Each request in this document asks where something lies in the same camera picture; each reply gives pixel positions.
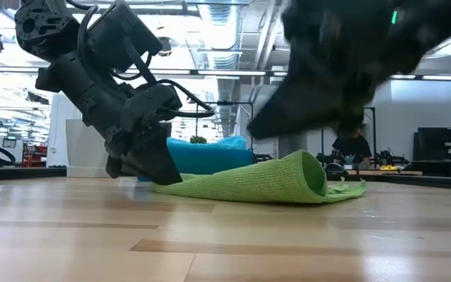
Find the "blue fabric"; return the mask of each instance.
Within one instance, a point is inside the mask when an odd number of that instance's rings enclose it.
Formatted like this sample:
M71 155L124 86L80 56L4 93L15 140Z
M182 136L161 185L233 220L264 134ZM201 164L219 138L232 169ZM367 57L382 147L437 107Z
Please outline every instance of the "blue fabric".
M247 140L242 136L212 144L192 144L173 138L166 143L180 173L210 175L253 163L253 153L247 150ZM149 180L139 176L139 181Z

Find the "green light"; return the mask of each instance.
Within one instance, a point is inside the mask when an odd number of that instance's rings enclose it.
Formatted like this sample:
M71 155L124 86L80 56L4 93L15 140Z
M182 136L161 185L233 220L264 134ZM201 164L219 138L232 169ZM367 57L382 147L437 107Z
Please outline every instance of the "green light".
M396 24L396 17L397 16L398 16L398 12L394 11L392 13L392 19L391 19L392 24Z

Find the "person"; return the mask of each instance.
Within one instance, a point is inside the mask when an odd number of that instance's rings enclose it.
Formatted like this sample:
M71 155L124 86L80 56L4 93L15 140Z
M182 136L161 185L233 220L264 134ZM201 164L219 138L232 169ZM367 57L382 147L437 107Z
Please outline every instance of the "person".
M334 148L334 162L344 163L344 158L354 155L355 164L364 163L364 165L370 167L370 157L372 152L370 151L370 145L366 141L365 137L361 135L361 129L357 128L348 136L339 136L333 145Z

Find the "green towel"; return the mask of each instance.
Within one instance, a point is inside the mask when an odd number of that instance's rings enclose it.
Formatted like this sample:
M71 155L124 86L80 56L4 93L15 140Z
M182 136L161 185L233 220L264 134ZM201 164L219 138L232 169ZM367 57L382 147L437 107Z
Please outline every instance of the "green towel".
M334 203L360 197L365 183L327 185L321 164L299 150L280 160L265 161L214 175L182 175L183 182L153 190L175 196L254 203Z

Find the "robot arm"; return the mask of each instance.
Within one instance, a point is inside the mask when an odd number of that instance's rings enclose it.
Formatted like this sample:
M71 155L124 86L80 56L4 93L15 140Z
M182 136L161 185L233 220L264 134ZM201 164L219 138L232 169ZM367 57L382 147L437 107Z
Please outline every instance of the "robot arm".
M40 69L36 88L62 91L80 110L83 122L105 139L109 154L106 170L113 178L121 172L144 175L158 184L181 182L166 145L167 130L160 121L174 117L204 118L215 114L181 85L157 81L148 58L162 45L123 0L115 1L87 29L98 7L68 2L88 12L81 23L69 13L63 0L23 0L16 12L16 38L20 47L50 62ZM132 64L140 70L126 78ZM143 76L147 83L136 89L118 84L114 77L132 80ZM205 108L203 113L184 113L175 88Z
M291 0L283 23L288 73L249 125L258 139L356 128L378 85L451 36L451 0Z

